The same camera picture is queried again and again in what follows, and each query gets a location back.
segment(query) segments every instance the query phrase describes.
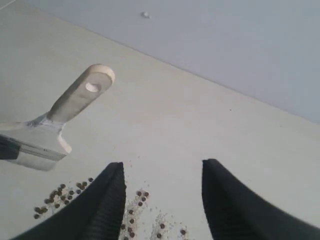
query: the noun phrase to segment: putty knife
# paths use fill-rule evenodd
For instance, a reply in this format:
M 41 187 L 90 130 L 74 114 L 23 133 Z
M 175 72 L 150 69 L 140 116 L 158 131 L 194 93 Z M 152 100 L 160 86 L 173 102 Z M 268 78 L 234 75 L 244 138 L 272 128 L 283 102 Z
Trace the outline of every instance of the putty knife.
M 110 67 L 91 65 L 49 112 L 27 122 L 0 123 L 0 159 L 36 170 L 51 170 L 72 151 L 62 137 L 65 124 L 110 88 L 114 80 Z

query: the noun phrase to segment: handle hole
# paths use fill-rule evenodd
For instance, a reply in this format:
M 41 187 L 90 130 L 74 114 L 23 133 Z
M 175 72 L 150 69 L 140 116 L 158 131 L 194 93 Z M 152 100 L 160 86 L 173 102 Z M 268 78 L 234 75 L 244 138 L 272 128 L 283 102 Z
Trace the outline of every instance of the handle hole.
M 101 85 L 100 85 L 100 84 L 96 84 L 96 83 L 90 83 L 90 82 L 88 82 L 88 83 L 85 85 L 85 89 L 87 89 L 89 92 L 96 93 L 96 92 L 99 92 L 99 91 L 100 91 Z

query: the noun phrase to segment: paint scraper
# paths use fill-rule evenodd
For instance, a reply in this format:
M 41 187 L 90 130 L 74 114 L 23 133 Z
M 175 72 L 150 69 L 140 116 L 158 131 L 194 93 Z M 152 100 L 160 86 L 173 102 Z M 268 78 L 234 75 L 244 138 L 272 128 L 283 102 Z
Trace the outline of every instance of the paint scraper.
M 114 71 L 102 64 L 88 67 L 59 97 L 50 111 L 26 122 L 0 123 L 0 160 L 49 171 L 72 148 L 62 137 L 68 121 L 111 87 Z

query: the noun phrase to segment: white table surface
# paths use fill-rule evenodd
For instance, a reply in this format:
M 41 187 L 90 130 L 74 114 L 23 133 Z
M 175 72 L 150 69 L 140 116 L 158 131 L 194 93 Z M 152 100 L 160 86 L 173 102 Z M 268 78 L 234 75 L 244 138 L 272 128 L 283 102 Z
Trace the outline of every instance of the white table surface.
M 1 240 L 46 219 L 33 219 L 33 208 L 52 189 L 95 177 L 110 162 L 124 163 L 129 201 L 138 189 L 150 192 L 137 239 L 150 239 L 160 211 L 173 225 L 167 239 L 179 239 L 180 227 L 189 239 L 211 239 L 201 199 L 208 158 L 320 227 L 318 125 L 21 1 L 0 10 L 0 122 L 45 113 L 95 63 L 109 65 L 116 80 L 65 127 L 72 153 L 49 172 L 0 162 Z

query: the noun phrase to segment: wooden handle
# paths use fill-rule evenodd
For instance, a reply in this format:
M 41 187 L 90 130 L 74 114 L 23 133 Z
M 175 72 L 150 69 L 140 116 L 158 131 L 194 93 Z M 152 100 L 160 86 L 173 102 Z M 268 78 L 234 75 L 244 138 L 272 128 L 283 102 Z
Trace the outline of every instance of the wooden handle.
M 88 67 L 53 104 L 47 114 L 51 121 L 66 123 L 111 87 L 114 71 L 105 65 Z

